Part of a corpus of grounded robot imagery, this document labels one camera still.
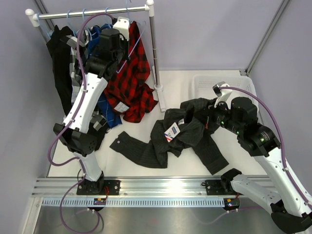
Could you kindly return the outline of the dark pinstriped shirt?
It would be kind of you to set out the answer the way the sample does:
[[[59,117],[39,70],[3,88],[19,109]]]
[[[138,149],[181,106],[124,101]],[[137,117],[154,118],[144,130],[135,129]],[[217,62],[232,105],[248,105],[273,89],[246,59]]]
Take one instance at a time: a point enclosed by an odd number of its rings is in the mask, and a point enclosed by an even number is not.
[[[218,129],[209,124],[209,108],[214,104],[214,99],[205,98],[182,102],[179,108],[166,110],[164,118],[155,122],[149,142],[122,132],[110,148],[133,163],[152,169],[167,168],[168,153],[179,157],[184,149],[192,148],[214,175],[229,165],[212,139]]]

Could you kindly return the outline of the light blue wire hanger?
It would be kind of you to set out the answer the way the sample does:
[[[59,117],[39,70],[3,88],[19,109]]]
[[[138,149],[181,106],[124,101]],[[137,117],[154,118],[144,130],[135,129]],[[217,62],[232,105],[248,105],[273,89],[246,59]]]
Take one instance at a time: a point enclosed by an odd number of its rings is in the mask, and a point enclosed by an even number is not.
[[[137,47],[138,45],[138,42],[139,40],[141,39],[142,35],[144,34],[145,30],[146,30],[146,27],[147,27],[147,22],[144,20],[144,21],[134,21],[134,20],[131,20],[130,18],[130,11],[128,9],[128,6],[129,6],[129,2],[132,2],[131,0],[126,0],[125,1],[125,4],[126,4],[126,10],[127,10],[127,16],[130,20],[130,26],[132,25],[133,22],[136,22],[137,25],[139,26],[144,26],[143,27],[143,31],[139,34],[139,37],[136,41],[132,40],[132,41],[129,41],[129,48],[131,49],[128,53],[128,56],[127,58],[124,60],[124,63],[121,65],[120,69],[117,70],[117,74],[120,74],[121,71],[123,70],[123,68],[125,67],[125,65],[130,62],[131,60],[131,55],[132,53],[134,52],[134,49]]]

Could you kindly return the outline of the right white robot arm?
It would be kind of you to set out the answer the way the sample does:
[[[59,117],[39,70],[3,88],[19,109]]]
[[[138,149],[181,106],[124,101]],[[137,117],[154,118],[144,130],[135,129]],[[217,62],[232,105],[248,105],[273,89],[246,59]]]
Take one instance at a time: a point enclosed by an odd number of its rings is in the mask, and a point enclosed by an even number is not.
[[[194,112],[207,129],[222,127],[237,136],[239,145],[265,170],[276,192],[248,179],[237,169],[221,177],[223,192],[243,194],[265,209],[275,225],[287,234],[299,233],[312,226],[312,210],[300,196],[303,187],[296,190],[283,164],[282,145],[274,132],[258,123],[257,107],[247,97],[236,97],[231,105],[221,101]]]

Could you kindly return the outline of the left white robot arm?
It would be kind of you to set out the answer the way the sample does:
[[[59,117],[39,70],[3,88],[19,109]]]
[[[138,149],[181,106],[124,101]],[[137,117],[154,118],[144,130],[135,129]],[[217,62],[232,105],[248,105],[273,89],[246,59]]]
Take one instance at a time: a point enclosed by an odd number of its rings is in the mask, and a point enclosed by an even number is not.
[[[62,124],[54,125],[58,139],[79,161],[82,179],[78,182],[80,195],[98,195],[105,190],[104,174],[99,167],[95,149],[96,136],[89,132],[92,114],[98,99],[116,74],[119,64],[126,60],[129,51],[129,31],[106,28],[99,35],[91,57],[81,57],[80,37],[76,41],[76,58],[81,70],[82,84],[75,102]]]

